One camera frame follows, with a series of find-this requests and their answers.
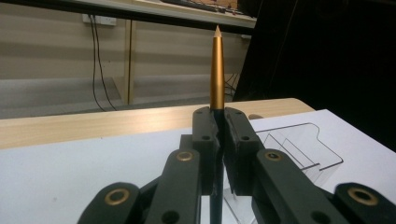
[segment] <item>wooden table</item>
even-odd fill
[[[191,127],[192,112],[207,105],[0,119],[0,149],[95,137],[149,133]],[[228,103],[226,106],[264,118],[314,111],[297,99]]]

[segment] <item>pencil tip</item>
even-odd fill
[[[219,26],[216,28],[215,37],[221,37],[221,31]]]

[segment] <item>transparent plastic sheet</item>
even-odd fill
[[[277,149],[289,155],[301,171],[316,185],[323,185],[341,165],[343,159],[318,140],[319,127],[305,123],[280,129],[258,131],[265,148]],[[255,224],[251,197],[224,190],[224,201],[240,224]]]

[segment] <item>power outlet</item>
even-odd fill
[[[87,14],[82,14],[82,21],[86,23],[91,23],[90,16]],[[95,16],[95,21],[96,24],[110,25],[110,26],[117,25],[117,19],[111,17]]]

